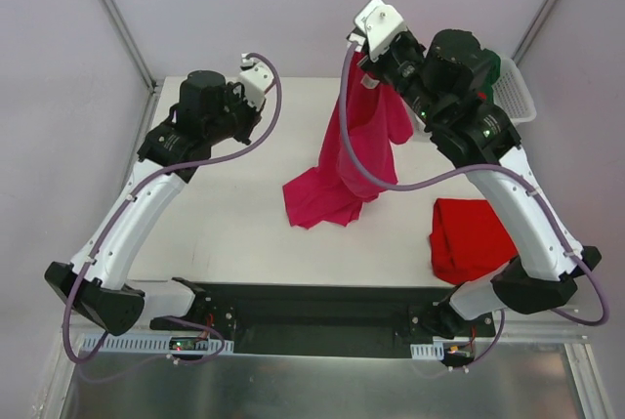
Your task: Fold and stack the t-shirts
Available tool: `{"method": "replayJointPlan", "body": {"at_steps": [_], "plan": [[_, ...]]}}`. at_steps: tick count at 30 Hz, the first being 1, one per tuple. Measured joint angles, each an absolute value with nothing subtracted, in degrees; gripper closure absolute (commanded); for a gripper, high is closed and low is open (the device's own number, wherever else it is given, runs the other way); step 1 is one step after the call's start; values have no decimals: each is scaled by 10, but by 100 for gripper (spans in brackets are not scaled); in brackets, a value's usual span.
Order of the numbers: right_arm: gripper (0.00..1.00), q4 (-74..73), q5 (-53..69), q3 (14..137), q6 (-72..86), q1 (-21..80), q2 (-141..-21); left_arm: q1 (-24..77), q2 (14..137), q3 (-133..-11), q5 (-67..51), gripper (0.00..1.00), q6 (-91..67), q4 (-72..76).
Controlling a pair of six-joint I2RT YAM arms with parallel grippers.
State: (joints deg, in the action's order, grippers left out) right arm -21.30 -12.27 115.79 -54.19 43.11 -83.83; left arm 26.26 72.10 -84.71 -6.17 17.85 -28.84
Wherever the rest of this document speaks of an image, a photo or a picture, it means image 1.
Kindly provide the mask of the magenta t shirt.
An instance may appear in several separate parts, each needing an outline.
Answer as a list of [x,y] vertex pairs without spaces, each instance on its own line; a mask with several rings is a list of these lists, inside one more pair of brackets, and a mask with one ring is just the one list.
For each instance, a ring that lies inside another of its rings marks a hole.
[[[374,177],[396,184],[393,146],[413,135],[403,100],[388,85],[366,74],[356,53],[349,64],[346,95],[347,132],[355,156]],[[311,229],[327,222],[347,226],[364,204],[384,190],[367,180],[354,164],[342,139],[340,106],[332,111],[317,164],[283,186],[289,224]]]

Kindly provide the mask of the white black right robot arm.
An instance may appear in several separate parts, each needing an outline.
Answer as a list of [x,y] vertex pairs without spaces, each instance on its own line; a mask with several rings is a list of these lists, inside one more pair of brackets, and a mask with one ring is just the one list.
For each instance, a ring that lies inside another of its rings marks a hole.
[[369,37],[362,52],[360,67],[391,86],[423,121],[437,150],[479,190],[515,246],[502,269],[457,285],[423,312],[422,327],[451,339],[493,311],[563,315],[577,277],[591,276],[602,255],[564,228],[512,120],[483,95],[494,55],[472,32],[458,29],[440,31],[430,47],[407,29],[383,41]]

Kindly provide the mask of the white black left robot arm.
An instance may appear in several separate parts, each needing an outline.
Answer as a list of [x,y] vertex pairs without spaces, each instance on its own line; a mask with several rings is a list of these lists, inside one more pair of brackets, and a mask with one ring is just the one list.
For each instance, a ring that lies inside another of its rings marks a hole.
[[147,236],[169,203],[227,140],[249,145],[274,76],[264,63],[244,67],[228,81],[197,70],[181,83],[167,116],[138,150],[131,176],[89,241],[69,262],[53,262],[44,278],[54,292],[105,332],[119,336],[143,316],[172,315],[194,330],[207,308],[184,285],[167,284],[163,295],[131,287],[128,273]]

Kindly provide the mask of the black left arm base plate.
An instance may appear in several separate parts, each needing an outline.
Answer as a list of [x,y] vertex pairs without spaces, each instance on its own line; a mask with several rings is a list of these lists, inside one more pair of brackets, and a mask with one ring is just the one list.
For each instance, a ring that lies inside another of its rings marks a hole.
[[[209,294],[202,301],[194,302],[190,311],[185,315],[180,315],[179,319],[203,327],[211,327],[228,337],[236,328],[236,308],[232,300]],[[189,330],[197,334],[201,332],[200,328],[179,324],[165,316],[153,319],[148,326],[151,330]]]

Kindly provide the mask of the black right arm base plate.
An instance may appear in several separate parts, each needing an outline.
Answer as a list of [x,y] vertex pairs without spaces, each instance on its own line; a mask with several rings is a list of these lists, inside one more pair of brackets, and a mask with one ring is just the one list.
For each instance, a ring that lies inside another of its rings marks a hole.
[[453,340],[458,337],[493,337],[496,333],[493,313],[466,320],[457,314],[446,301],[411,306],[409,321],[411,331],[415,336]]

